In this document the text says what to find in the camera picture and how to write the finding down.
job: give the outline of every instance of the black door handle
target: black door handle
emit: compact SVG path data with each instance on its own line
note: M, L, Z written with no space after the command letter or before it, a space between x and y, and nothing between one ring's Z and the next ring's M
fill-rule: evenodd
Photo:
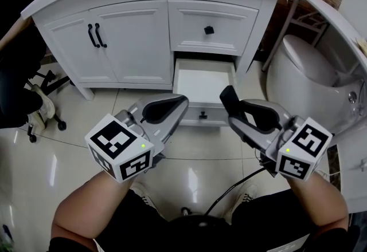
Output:
M206 35L210 35L210 34L214 34L214 28L211 26L207 26L204 28L205 34Z
M104 48L106 48L107 47L107 44L103 44L102 39L101 39L101 36L99 36L98 28L99 28L99 24L96 23L96 35L97 35L98 41L101 44L101 46L103 46Z
M206 120L208 119L208 116L205 114L205 112L201 112L201 115L199 115L199 120Z
M89 34L89 38L91 39L92 43L93 43L93 46L95 48L100 48L100 45L99 44L96 44L96 42L94 41L94 38L93 38L93 35L92 35L92 28L93 28L93 25L92 24L88 24L88 34Z

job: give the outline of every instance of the black drawer knob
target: black drawer knob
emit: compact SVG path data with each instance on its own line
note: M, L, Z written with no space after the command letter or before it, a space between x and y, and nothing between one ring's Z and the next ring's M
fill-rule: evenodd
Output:
M205 112L201 112L201 115L199 115L199 120L207 120L208 116L205 114Z
M206 35L210 35L210 34L214 34L214 28L211 26L207 26L204 28L205 34Z

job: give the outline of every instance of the chair wheel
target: chair wheel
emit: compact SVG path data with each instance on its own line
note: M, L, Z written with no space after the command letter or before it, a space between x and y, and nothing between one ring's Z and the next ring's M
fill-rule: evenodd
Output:
M57 124L57 127L60 131L64 131L67 129L67 124L64 121L61 121Z
M183 216L187 216L187 215L192 214L191 210L187 207L181 208L181 213L182 213Z
M29 141L30 141L31 143L34 143L34 142L36 142L36 141L37 141L37 137L36 137L35 135L30 135L30 136L29 136Z

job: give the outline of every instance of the open drawer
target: open drawer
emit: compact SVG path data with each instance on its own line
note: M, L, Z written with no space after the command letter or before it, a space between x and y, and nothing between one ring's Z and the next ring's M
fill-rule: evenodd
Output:
M173 93L185 95L190 101L180 125L228 125L228 114L219 95L228 85L236 88L235 74L235 66L230 62L178 58Z

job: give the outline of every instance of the chair base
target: chair base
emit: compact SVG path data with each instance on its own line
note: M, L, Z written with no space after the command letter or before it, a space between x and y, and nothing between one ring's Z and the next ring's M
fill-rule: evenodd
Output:
M56 76L54 73L52 73L51 70L49 70L47 72L46 75L43 75L41 73L36 73L36 75L44 78L42 84L41 84L41 90L46 94L49 95L51 92L55 91L56 89L58 89L59 87L61 87L62 85L64 85L66 82L68 82L70 80L69 77L64 77L61 78L60 80L57 80L56 82L48 85L48 83L50 83L51 81L53 81ZM31 82L28 81L28 85L29 86L33 86L33 84ZM65 121L62 121L59 116L57 114L55 114L53 116L53 118L57 121L57 127L60 131L64 131L67 129L67 124ZM32 134L32 130L33 130L33 126L32 125L28 125L28 130L27 130L27 135L29 136L29 141L31 143L35 143L37 141L37 137Z

